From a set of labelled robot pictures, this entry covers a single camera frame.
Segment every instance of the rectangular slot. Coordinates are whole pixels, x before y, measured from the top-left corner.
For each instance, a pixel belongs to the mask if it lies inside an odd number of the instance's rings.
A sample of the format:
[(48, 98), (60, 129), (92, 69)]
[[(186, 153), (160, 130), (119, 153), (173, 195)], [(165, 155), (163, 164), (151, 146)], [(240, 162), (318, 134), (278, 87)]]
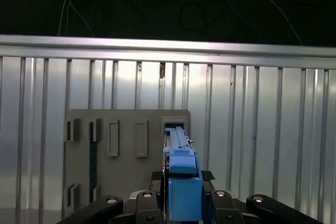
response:
[(67, 141), (71, 141), (71, 123), (67, 122)]
[(176, 123), (165, 123), (164, 127), (165, 128), (176, 128), (176, 127), (181, 127), (184, 129), (184, 123), (176, 122)]
[(135, 124), (137, 157), (147, 157), (147, 125), (147, 120), (141, 120)]
[(95, 142), (94, 140), (94, 127), (93, 127), (93, 122), (90, 122), (90, 143)]
[(75, 185), (72, 184), (68, 189), (67, 189), (67, 206), (70, 207), (71, 206), (71, 189), (74, 187)]
[(64, 141), (78, 141), (80, 139), (80, 118), (65, 119)]
[(110, 157), (119, 156), (119, 120), (110, 122), (107, 130), (107, 154)]

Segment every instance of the blue cable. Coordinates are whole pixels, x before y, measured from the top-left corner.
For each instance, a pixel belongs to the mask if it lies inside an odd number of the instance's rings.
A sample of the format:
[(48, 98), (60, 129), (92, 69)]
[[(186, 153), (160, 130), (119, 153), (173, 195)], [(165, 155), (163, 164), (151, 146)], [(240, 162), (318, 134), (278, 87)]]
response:
[(258, 30), (248, 21), (246, 21), (244, 19), (244, 17), (240, 14), (240, 12), (235, 8), (235, 6), (231, 3), (230, 0), (225, 0), (225, 2), (227, 3), (227, 5), (230, 7), (230, 9), (232, 10), (232, 12), (236, 15), (236, 17), (240, 20), (240, 22), (242, 22), (245, 26), (247, 26), (248, 28), (250, 28), (251, 30), (254, 31), (254, 33), (258, 36), (259, 41), (263, 40), (263, 37), (261, 36), (261, 34), (258, 32)]

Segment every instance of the vertical metal rib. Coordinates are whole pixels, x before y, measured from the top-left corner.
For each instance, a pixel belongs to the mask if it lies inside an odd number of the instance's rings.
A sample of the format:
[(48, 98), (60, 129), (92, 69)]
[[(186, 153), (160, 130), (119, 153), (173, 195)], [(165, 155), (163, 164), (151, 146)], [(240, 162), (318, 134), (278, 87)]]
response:
[(90, 69), (89, 69), (89, 98), (88, 98), (88, 108), (93, 108), (93, 94), (92, 94), (92, 81), (93, 81), (93, 74), (95, 72), (95, 61), (90, 61)]
[(160, 63), (160, 76), (159, 76), (159, 103), (157, 107), (161, 110), (164, 109), (164, 91), (165, 91), (165, 63)]
[(38, 222), (43, 223), (44, 212), (44, 167), (45, 167), (45, 147), (47, 130), (47, 102), (48, 102), (48, 74), (49, 59), (44, 60), (43, 74), (43, 102), (42, 102), (42, 126), (41, 126), (41, 161), (40, 161), (40, 181), (39, 181), (39, 201), (38, 201)]
[(188, 109), (189, 97), (189, 65), (183, 66), (183, 84), (182, 84), (182, 109)]
[(141, 83), (142, 83), (142, 63), (136, 63), (136, 80), (135, 80), (135, 109), (141, 106)]
[(32, 216), (32, 208), (31, 208), (31, 203), (32, 203), (32, 186), (33, 186), (33, 142), (34, 142), (34, 116), (35, 116), (35, 90), (36, 90), (36, 84), (35, 84), (35, 79), (36, 79), (36, 59), (32, 58), (31, 59), (31, 81), (30, 81), (30, 103), (29, 103), (29, 110), (30, 110), (30, 115), (29, 115), (29, 121), (31, 122), (31, 128), (29, 130), (29, 143), (28, 143), (28, 172), (27, 172), (27, 222), (31, 222), (31, 216)]
[(273, 165), (273, 186), (272, 186), (272, 198), (274, 199), (277, 199), (278, 197), (279, 149), (280, 149), (281, 107), (282, 107), (282, 74), (283, 74), (283, 69), (279, 68), (275, 146), (274, 146), (274, 165)]
[(1, 103), (2, 103), (2, 62), (3, 58), (0, 57), (0, 115), (1, 115)]
[(319, 200), (318, 200), (318, 220), (323, 220), (323, 186), (324, 186), (324, 166), (326, 163), (325, 144), (327, 140), (327, 111), (329, 93), (329, 71), (324, 72), (323, 82), (323, 105), (322, 105), (322, 128), (321, 128), (321, 154), (320, 154), (320, 177), (319, 177)]
[(243, 69), (243, 108), (242, 108), (242, 117), (241, 117), (241, 127), (240, 130), (242, 132), (241, 134), (241, 144), (240, 144), (240, 162), (239, 162), (239, 185), (238, 185), (238, 198), (240, 198), (241, 195), (241, 173), (243, 171), (243, 164), (244, 164), (244, 142), (245, 142), (245, 136), (244, 136), (244, 125), (245, 125), (245, 120), (246, 120), (246, 102), (247, 102), (247, 75), (248, 75), (248, 67), (244, 67)]
[(117, 108), (118, 62), (113, 62), (111, 108)]
[(70, 68), (71, 68), (71, 60), (67, 60), (67, 76), (66, 76), (66, 90), (65, 90), (65, 118), (67, 117), (67, 113), (69, 110), (69, 99), (70, 99)]
[(21, 58), (20, 63), (20, 87), (19, 87), (19, 110), (18, 110), (18, 134), (17, 134), (17, 167), (16, 167), (16, 202), (15, 202), (15, 223), (20, 223), (21, 209), (21, 171), (22, 171), (22, 144), (23, 144), (23, 119), (25, 104), (25, 73), (26, 58)]
[(211, 101), (212, 101), (212, 69), (210, 65), (207, 68), (206, 75), (206, 107), (205, 107), (205, 137), (204, 137), (204, 161), (203, 167), (209, 169), (209, 146), (210, 146), (210, 123), (211, 123)]
[(175, 108), (175, 94), (176, 94), (176, 63), (173, 63), (173, 80), (172, 80), (172, 106), (171, 109)]
[(334, 146), (334, 162), (333, 162), (333, 179), (332, 179), (332, 196), (331, 196), (331, 213), (330, 222), (336, 224), (336, 144)]
[(303, 150), (303, 128), (304, 128), (304, 107), (306, 102), (306, 70), (301, 72), (301, 91), (300, 91), (300, 117), (299, 117), (299, 146), (298, 146), (298, 161), (296, 173), (296, 190), (295, 190), (295, 209), (300, 209), (301, 195), (301, 176), (302, 176), (302, 150)]
[(230, 109), (229, 109), (229, 127), (228, 127), (228, 143), (227, 143), (227, 168), (226, 168), (226, 190), (231, 190), (232, 176), (232, 152), (233, 152), (233, 130), (235, 119), (235, 96), (236, 96), (236, 66), (231, 68), (230, 83)]
[(255, 175), (256, 175), (256, 158), (257, 158), (257, 133), (258, 133), (258, 107), (259, 107), (259, 71), (258, 67), (255, 68), (254, 74), (254, 137), (253, 137), (253, 152), (252, 152), (252, 164), (251, 164), (251, 183), (250, 183), (250, 195), (255, 192)]

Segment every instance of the circular bolt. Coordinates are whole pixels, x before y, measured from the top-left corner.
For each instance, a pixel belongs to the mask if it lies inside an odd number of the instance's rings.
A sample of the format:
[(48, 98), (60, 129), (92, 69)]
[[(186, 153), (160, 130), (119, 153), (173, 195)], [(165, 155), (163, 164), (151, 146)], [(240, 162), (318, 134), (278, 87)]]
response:
[(263, 201), (264, 201), (264, 199), (263, 199), (263, 198), (261, 198), (261, 197), (258, 197), (258, 196), (254, 197), (254, 198), (253, 198), (253, 200), (254, 200), (254, 201), (256, 201), (256, 202), (258, 202), (258, 203), (261, 203), (261, 202), (263, 202)]
[(220, 197), (223, 197), (223, 196), (225, 195), (225, 192), (223, 192), (223, 191), (218, 191), (218, 192), (216, 192), (216, 194), (217, 194), (218, 196), (220, 196)]
[(144, 193), (143, 196), (144, 196), (145, 198), (150, 198), (150, 197), (152, 196), (152, 194), (151, 194), (151, 193)]
[(108, 204), (113, 204), (113, 203), (116, 203), (117, 200), (114, 199), (114, 198), (110, 198), (110, 199), (108, 199), (106, 202), (107, 202)]

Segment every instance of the dark ceiling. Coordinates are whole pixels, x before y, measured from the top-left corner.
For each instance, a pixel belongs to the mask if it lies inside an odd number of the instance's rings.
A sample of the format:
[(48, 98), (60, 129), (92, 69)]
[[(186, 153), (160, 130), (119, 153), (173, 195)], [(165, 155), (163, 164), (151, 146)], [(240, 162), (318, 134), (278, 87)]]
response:
[[(269, 0), (229, 1), (235, 12), (226, 0), (72, 0), (95, 37), (299, 44)], [(323, 0), (274, 1), (305, 45), (336, 46), (336, 0), (323, 4)], [(64, 0), (0, 2), (0, 34), (58, 35)], [(66, 35), (91, 37), (92, 32), (71, 7), (68, 13)]]

